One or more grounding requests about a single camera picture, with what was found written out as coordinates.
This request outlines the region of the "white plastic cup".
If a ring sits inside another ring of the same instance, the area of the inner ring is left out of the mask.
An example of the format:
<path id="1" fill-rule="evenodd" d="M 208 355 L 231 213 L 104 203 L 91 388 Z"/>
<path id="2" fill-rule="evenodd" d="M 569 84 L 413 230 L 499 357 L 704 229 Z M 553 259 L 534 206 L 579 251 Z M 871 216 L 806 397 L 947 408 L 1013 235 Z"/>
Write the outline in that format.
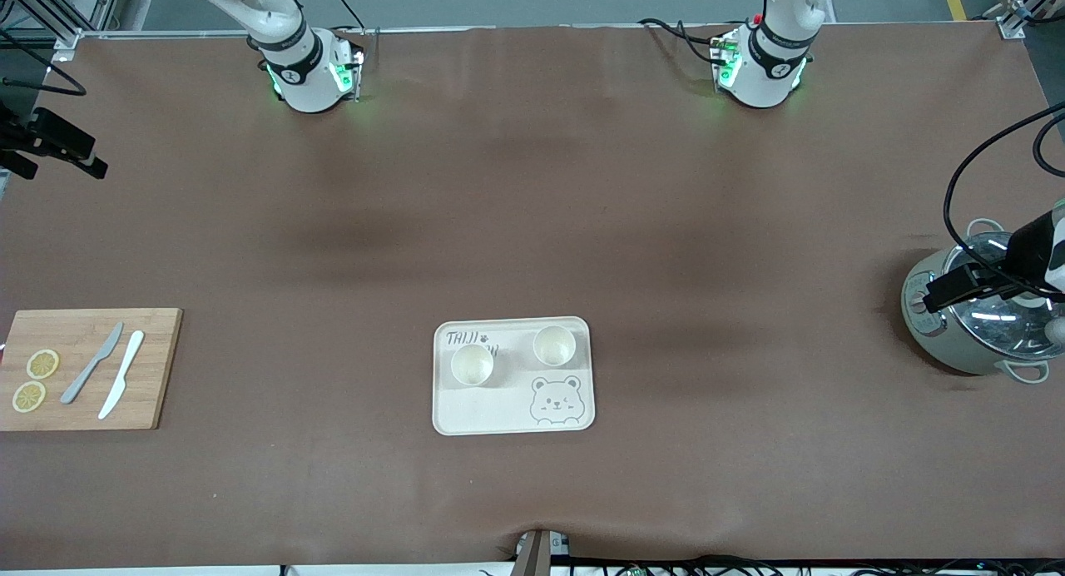
<path id="1" fill-rule="evenodd" d="M 561 325 L 545 326 L 532 338 L 532 353 L 544 366 L 563 366 L 576 353 L 576 338 Z"/>
<path id="2" fill-rule="evenodd" d="M 494 356 L 484 345 L 464 345 L 450 359 L 453 378 L 465 386 L 484 385 L 494 369 Z"/>

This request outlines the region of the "cream bear print tray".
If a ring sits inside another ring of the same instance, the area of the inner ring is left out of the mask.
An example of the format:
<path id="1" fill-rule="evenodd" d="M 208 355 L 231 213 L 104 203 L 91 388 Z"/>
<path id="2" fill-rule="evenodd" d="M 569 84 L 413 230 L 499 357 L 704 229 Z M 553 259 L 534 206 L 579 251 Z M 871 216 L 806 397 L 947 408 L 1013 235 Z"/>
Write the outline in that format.
<path id="1" fill-rule="evenodd" d="M 544 366 L 532 353 L 532 338 L 548 325 L 576 338 L 576 353 L 560 367 Z M 484 385 L 465 386 L 452 376 L 452 356 L 464 345 L 484 345 L 494 356 Z M 596 386 L 588 323 L 577 315 L 442 323 L 433 335 L 431 418 L 445 437 L 589 428 L 596 419 Z"/>

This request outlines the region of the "grey cooking pot glass lid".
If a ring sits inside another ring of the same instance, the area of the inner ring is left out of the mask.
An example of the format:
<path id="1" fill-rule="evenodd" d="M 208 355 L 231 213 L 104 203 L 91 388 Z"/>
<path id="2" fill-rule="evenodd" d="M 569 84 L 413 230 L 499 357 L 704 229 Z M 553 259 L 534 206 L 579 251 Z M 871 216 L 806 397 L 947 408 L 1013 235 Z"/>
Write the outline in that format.
<path id="1" fill-rule="evenodd" d="M 1013 233 L 990 219 L 974 219 L 965 241 L 971 246 L 1007 249 Z M 1065 315 L 1065 303 L 1019 295 L 1004 299 L 969 300 L 928 313 L 918 303 L 930 281 L 961 266 L 965 254 L 958 246 L 947 247 L 917 262 L 903 281 L 900 307 L 910 334 L 933 359 L 951 369 L 970 375 L 1001 372 L 1023 384 L 1039 384 L 1050 375 L 1050 360 L 1065 357 L 1065 347 L 1051 344 L 1043 327 Z"/>

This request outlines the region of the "grey plastic knife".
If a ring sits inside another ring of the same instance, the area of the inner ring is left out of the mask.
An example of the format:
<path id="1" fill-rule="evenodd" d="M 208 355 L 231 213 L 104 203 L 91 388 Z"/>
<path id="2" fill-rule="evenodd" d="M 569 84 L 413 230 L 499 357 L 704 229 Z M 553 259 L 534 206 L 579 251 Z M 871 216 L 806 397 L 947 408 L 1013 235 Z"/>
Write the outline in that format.
<path id="1" fill-rule="evenodd" d="M 100 347 L 99 350 L 91 358 L 91 361 L 88 361 L 87 366 L 85 366 L 85 368 L 81 371 L 79 375 L 77 375 L 76 379 L 73 379 L 73 382 L 70 383 L 70 385 L 67 386 L 67 389 L 61 395 L 60 402 L 62 405 L 69 405 L 76 400 L 77 396 L 81 393 L 81 390 L 83 390 L 83 386 L 85 386 L 85 384 L 88 382 L 88 379 L 91 379 L 92 372 L 94 372 L 99 366 L 99 364 L 101 364 L 106 359 L 106 357 L 109 357 L 114 351 L 114 349 L 118 344 L 118 341 L 121 339 L 121 334 L 122 334 L 122 322 L 117 322 L 116 325 L 114 326 L 114 329 L 111 330 L 109 338 L 106 338 L 106 340 L 103 341 L 102 347 Z"/>

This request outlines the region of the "white plastic knife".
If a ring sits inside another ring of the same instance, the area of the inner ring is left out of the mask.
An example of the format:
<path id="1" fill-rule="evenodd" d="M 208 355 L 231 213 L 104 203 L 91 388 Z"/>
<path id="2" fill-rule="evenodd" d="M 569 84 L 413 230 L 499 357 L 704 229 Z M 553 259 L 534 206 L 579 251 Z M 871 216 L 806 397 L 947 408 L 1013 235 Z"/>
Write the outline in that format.
<path id="1" fill-rule="evenodd" d="M 117 404 L 121 401 L 122 394 L 125 394 L 126 386 L 128 386 L 126 377 L 128 376 L 128 372 L 130 371 L 133 361 L 136 359 L 145 336 L 146 334 L 143 330 L 136 330 L 136 332 L 131 334 L 128 345 L 126 345 L 125 352 L 122 352 L 122 360 L 119 365 L 119 369 L 115 375 L 114 382 L 111 383 L 109 394 L 106 394 L 106 401 L 104 401 L 97 415 L 98 419 L 106 419 L 106 416 L 109 416 L 110 413 L 116 408 Z"/>

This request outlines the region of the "bamboo cutting board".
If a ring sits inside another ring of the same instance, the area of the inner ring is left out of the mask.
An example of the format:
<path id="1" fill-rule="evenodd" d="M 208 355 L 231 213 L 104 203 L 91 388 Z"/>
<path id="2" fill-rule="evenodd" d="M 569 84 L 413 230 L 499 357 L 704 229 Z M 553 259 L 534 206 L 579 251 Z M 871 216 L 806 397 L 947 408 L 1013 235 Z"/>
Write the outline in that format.
<path id="1" fill-rule="evenodd" d="M 0 432 L 58 432 L 91 430 L 151 430 L 160 417 L 170 379 L 182 310 L 179 308 L 66 308 L 19 310 L 0 360 Z M 114 351 L 92 372 L 76 400 L 62 405 L 60 397 L 102 347 L 117 322 L 122 334 Z M 106 419 L 97 415 L 121 367 L 122 352 L 133 332 L 146 336 L 126 377 L 125 394 Z M 37 410 L 19 414 L 12 408 L 17 386 L 31 381 L 24 364 L 38 350 L 61 357 L 58 371 L 40 381 L 48 395 Z"/>

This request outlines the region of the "brown table cover cloth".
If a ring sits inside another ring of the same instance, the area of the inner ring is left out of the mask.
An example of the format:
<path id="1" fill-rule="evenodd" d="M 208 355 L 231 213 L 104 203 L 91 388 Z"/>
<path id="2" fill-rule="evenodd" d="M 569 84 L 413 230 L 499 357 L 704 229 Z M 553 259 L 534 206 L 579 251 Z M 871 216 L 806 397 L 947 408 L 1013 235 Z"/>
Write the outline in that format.
<path id="1" fill-rule="evenodd" d="M 149 432 L 0 433 L 0 569 L 1065 558 L 1065 375 L 929 363 L 949 178 L 1048 105 L 986 23 L 830 26 L 789 101 L 641 27 L 380 35 L 301 116 L 245 42 L 80 42 L 109 174 L 0 201 L 23 308 L 176 307 Z M 445 437 L 433 335 L 577 315 L 596 419 Z"/>

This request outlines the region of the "aluminium frame profile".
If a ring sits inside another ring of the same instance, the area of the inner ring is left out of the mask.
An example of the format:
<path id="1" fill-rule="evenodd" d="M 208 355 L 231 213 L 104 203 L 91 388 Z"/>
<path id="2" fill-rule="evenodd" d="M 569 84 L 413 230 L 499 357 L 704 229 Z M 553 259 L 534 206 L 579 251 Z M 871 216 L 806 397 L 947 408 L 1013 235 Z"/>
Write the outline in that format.
<path id="1" fill-rule="evenodd" d="M 1004 40 L 1023 40 L 1025 27 L 1065 22 L 1065 0 L 998 0 L 980 18 L 996 22 Z"/>
<path id="2" fill-rule="evenodd" d="M 81 35 L 103 30 L 117 6 L 118 0 L 0 0 L 0 32 L 69 48 Z"/>

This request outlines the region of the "table edge mount bracket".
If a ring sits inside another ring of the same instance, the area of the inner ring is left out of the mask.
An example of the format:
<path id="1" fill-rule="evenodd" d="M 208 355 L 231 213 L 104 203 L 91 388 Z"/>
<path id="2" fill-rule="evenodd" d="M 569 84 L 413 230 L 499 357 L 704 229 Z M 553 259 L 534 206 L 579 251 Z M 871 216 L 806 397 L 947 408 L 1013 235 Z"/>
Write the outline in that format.
<path id="1" fill-rule="evenodd" d="M 517 559 L 509 576 L 572 576 L 572 573 L 569 534 L 536 529 L 518 539 Z"/>

